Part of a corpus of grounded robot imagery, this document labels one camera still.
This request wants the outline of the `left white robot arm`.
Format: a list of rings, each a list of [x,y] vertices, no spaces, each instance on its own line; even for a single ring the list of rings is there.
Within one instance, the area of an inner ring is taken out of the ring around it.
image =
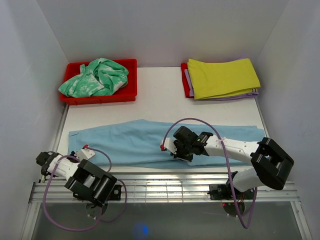
[[[117,179],[90,161],[96,155],[93,148],[82,148],[71,156],[57,152],[41,152],[36,163],[43,176],[53,175],[66,180],[65,188],[81,201],[102,207],[113,192]]]

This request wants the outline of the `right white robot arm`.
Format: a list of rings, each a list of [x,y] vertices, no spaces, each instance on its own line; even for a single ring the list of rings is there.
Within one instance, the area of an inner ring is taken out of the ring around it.
[[[282,190],[294,166],[294,160],[271,138],[261,141],[240,141],[218,138],[211,132],[196,134],[185,126],[164,140],[164,147],[175,159],[191,162],[195,155],[228,157],[250,164],[244,171],[234,171],[225,184],[211,184],[212,200],[252,199],[254,189],[266,186]]]

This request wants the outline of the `light blue trousers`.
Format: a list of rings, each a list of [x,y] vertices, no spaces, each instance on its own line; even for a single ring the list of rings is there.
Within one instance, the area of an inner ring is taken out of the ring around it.
[[[105,125],[68,134],[68,151],[77,152],[85,145],[99,150],[91,159],[98,166],[133,166],[157,169],[187,169],[225,166],[223,156],[194,155],[191,162],[174,159],[160,145],[164,137],[172,138],[180,124],[133,120]]]

